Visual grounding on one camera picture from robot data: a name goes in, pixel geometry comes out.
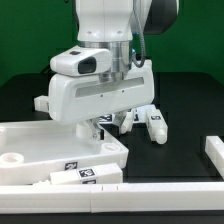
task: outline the green backdrop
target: green backdrop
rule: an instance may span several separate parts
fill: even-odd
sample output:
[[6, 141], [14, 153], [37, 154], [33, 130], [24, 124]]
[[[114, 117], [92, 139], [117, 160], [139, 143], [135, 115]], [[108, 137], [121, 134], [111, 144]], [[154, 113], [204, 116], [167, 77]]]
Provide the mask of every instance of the green backdrop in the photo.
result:
[[[52, 56], [76, 44], [71, 0], [0, 1], [0, 10], [0, 85], [40, 72]], [[180, 0], [172, 28], [146, 36], [153, 70], [205, 72], [224, 83], [223, 12], [223, 0]]]

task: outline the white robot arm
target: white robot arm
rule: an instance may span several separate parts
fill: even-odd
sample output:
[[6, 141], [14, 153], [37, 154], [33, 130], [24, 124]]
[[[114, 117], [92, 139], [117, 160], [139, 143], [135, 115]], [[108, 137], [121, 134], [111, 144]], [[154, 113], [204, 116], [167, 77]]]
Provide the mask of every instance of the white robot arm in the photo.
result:
[[75, 1], [79, 46], [51, 60], [57, 73], [49, 86], [54, 120], [71, 124], [117, 113], [115, 123], [121, 126], [126, 110], [152, 102], [153, 74], [151, 61], [144, 63], [144, 39], [140, 64], [132, 51], [132, 29], [137, 27], [143, 38], [141, 25], [145, 26], [152, 4], [153, 0]]

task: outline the white plastic tray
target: white plastic tray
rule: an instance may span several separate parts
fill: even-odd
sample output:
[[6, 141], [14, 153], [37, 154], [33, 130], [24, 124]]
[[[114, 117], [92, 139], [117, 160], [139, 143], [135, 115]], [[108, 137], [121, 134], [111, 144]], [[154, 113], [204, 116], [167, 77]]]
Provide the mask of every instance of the white plastic tray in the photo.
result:
[[[76, 125], [61, 126], [54, 121], [16, 122], [0, 124], [0, 156], [18, 153], [16, 158], [0, 164], [0, 185], [24, 185], [45, 181], [52, 172], [117, 163], [124, 168], [128, 149], [105, 131], [105, 139], [76, 137]], [[102, 150], [103, 144], [115, 144], [119, 150]]]

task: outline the white block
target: white block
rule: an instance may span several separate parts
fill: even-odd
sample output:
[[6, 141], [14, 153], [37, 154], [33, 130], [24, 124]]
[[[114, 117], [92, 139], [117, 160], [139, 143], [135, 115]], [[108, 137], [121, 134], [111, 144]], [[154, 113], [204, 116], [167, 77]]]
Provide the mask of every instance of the white block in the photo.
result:
[[50, 174], [52, 185], [122, 183], [122, 171], [116, 163]]
[[129, 212], [129, 184], [92, 185], [92, 212]]
[[156, 108], [149, 109], [146, 115], [146, 126], [151, 140], [156, 141], [158, 144], [165, 144], [167, 142], [168, 127], [160, 110]]
[[0, 187], [0, 213], [91, 212], [90, 186]]
[[34, 99], [36, 111], [49, 113], [49, 100], [47, 96], [39, 96]]
[[224, 183], [153, 183], [130, 185], [130, 211], [224, 209]]
[[224, 178], [224, 143], [218, 136], [206, 138], [205, 152]]

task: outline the black tabletop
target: black tabletop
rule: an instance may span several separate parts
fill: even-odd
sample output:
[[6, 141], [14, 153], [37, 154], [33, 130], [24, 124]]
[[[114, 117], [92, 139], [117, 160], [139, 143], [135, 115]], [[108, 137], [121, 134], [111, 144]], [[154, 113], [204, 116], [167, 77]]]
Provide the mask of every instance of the black tabletop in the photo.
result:
[[[33, 99], [48, 95], [45, 74], [15, 76], [0, 88], [0, 122], [48, 120], [34, 110]], [[124, 181], [223, 181], [205, 153], [206, 136], [224, 136], [224, 86], [202, 73], [157, 73], [154, 104], [168, 124], [168, 142], [150, 141], [145, 124], [119, 136], [115, 126], [104, 127], [129, 149]], [[2, 223], [223, 223], [223, 211], [147, 212], [109, 214], [1, 215]]]

